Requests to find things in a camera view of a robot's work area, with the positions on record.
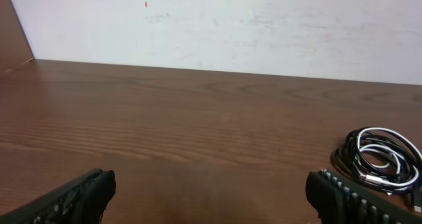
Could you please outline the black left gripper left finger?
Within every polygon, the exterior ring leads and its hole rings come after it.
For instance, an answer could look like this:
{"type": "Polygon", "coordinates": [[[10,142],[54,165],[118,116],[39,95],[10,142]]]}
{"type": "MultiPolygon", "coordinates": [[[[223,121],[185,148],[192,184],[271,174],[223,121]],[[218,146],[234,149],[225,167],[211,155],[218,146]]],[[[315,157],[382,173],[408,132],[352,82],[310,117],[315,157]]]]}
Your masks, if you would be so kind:
{"type": "Polygon", "coordinates": [[[93,169],[1,216],[2,223],[99,224],[116,191],[112,170],[93,169]]]}

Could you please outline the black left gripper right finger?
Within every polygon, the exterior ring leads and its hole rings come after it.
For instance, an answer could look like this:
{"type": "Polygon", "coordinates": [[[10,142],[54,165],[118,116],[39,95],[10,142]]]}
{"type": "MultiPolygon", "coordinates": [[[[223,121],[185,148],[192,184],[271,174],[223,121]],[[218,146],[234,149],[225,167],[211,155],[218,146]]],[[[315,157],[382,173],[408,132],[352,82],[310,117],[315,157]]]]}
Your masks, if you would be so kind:
{"type": "Polygon", "coordinates": [[[308,174],[305,193],[322,224],[421,224],[420,216],[328,169],[308,174]]]}

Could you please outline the cardboard side panel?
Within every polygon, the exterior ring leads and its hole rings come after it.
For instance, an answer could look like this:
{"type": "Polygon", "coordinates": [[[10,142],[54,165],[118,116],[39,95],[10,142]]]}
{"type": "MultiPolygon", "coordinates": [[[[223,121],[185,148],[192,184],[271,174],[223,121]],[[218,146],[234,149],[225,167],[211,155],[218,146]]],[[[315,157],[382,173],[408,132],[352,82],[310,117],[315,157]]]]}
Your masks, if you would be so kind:
{"type": "Polygon", "coordinates": [[[1,0],[1,74],[7,74],[34,60],[11,0],[1,0]]]}

